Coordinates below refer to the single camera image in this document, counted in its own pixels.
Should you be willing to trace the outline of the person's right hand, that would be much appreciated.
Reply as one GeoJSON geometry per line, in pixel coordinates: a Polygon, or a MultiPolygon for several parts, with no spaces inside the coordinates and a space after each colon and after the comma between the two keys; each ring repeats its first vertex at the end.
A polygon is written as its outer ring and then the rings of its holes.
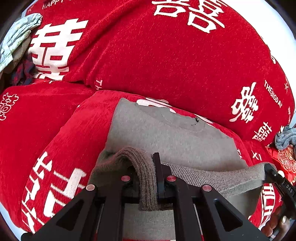
{"type": "Polygon", "coordinates": [[[280,230],[273,240],[282,240],[290,229],[290,220],[286,216],[281,217],[280,214],[281,207],[278,207],[271,215],[270,220],[261,229],[263,234],[270,237],[273,234],[273,230],[279,225],[280,230]]]}

